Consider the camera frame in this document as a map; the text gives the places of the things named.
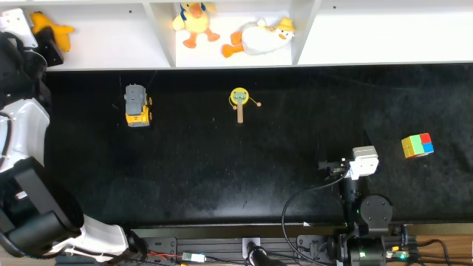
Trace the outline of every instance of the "rubik's cube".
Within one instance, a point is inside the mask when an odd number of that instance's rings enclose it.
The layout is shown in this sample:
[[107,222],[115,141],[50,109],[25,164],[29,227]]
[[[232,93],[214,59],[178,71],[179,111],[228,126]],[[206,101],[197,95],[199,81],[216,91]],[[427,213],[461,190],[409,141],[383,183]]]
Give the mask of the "rubik's cube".
[[401,142],[406,158],[420,157],[434,152],[429,133],[406,137]]

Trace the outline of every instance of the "yellow toy vehicle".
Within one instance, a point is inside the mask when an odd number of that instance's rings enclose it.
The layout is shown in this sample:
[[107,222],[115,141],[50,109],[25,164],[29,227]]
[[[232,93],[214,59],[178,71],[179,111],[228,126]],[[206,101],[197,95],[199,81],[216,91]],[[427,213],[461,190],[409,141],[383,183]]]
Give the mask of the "yellow toy vehicle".
[[130,127],[149,126],[153,119],[151,97],[141,85],[128,85],[125,88],[126,122]]

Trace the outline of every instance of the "white plush duck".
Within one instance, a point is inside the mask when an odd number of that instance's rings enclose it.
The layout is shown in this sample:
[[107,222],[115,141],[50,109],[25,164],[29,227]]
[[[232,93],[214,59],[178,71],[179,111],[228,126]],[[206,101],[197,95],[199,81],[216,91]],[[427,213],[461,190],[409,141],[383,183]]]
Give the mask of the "white plush duck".
[[222,47],[222,54],[226,58],[235,52],[245,51],[249,55],[263,55],[273,52],[287,45],[294,37],[296,29],[289,18],[283,18],[274,28],[267,27],[264,19],[257,24],[246,24],[241,31],[231,35],[231,43]]

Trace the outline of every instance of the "black tabletop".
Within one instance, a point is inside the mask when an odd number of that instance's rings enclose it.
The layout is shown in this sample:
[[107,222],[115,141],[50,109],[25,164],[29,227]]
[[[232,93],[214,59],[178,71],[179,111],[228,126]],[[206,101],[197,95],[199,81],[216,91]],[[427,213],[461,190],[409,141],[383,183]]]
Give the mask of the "black tabletop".
[[[324,182],[366,132],[394,221],[472,221],[473,67],[469,64],[291,69],[53,72],[46,167],[85,214],[129,226],[279,222],[288,198]],[[150,129],[132,129],[125,86],[147,86]],[[228,96],[245,87],[245,122]],[[401,140],[430,133],[435,152],[407,160]],[[293,222],[340,223],[337,187],[298,198]]]

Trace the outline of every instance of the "duck beak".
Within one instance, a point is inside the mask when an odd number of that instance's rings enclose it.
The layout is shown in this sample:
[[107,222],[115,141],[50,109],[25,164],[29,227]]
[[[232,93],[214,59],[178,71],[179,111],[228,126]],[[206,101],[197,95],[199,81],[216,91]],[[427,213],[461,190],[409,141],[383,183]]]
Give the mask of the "duck beak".
[[192,16],[195,18],[200,18],[202,16],[202,8],[200,7],[200,3],[195,3],[191,5],[189,8],[189,11],[191,12]]

